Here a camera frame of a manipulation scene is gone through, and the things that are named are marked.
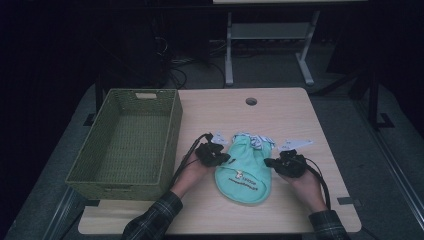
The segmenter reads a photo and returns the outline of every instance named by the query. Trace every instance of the drawstring bag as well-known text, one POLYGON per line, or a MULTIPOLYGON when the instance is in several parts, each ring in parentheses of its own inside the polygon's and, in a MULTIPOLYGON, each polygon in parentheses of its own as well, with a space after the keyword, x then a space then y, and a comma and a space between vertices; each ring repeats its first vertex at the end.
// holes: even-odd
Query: drawstring bag
POLYGON ((241 203, 264 201, 271 191, 271 168, 265 166, 264 159, 271 157, 274 145, 264 136, 237 133, 228 150, 231 158, 215 171, 221 193, 241 203))

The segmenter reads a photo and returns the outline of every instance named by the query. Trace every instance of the basket handle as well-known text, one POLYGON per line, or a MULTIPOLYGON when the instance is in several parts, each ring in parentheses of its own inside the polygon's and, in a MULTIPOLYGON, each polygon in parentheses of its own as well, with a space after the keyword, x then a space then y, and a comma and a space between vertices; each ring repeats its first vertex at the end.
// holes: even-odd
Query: basket handle
POLYGON ((132 185, 122 185, 122 186, 100 186, 104 189, 105 192, 132 192, 132 185))
POLYGON ((138 99, 157 99, 158 98, 156 93, 135 93, 135 96, 138 99))

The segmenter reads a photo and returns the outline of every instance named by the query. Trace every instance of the table leg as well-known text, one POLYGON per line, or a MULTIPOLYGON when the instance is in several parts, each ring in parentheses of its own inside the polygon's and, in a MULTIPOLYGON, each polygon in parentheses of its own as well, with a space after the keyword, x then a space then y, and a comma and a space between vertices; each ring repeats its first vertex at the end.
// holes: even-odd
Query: table leg
POLYGON ((233 79, 233 64, 231 62, 231 12, 228 13, 227 22, 227 55, 225 56, 225 84, 232 86, 233 79))
POLYGON ((312 37, 314 36, 315 27, 318 22, 320 11, 315 11, 311 23, 308 28, 308 32, 305 38, 305 46, 301 53, 296 53, 296 59, 299 63, 300 70, 302 71, 303 78, 305 79, 306 85, 312 86, 314 85, 314 80, 312 79, 311 72, 309 71, 308 65, 306 64, 306 55, 309 50, 309 46, 311 45, 312 37))

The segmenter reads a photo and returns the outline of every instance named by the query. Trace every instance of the green basket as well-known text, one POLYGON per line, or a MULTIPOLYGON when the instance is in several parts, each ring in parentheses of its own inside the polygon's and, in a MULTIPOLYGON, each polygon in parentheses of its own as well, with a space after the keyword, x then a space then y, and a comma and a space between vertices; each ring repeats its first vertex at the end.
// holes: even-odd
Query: green basket
POLYGON ((182 113, 177 90, 111 89, 65 182, 88 199, 157 200, 174 173, 182 113))

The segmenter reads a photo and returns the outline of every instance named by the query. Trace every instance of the plaid shirt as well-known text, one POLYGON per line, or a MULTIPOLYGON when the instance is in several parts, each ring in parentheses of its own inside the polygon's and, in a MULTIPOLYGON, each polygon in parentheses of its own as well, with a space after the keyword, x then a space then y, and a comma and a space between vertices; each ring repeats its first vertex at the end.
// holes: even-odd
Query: plaid shirt
POLYGON ((168 191, 143 215, 134 218, 127 224, 121 239, 162 239, 172 220, 182 208, 183 204, 180 198, 173 192, 168 191))
MULTIPOLYGON (((165 193, 143 215, 127 224, 121 240, 160 240, 183 204, 173 192, 165 193)), ((335 211, 323 211, 309 216, 317 240, 350 239, 335 211)))
POLYGON ((309 221, 314 227, 315 236, 318 240, 350 239, 334 210, 313 213, 309 215, 309 221))

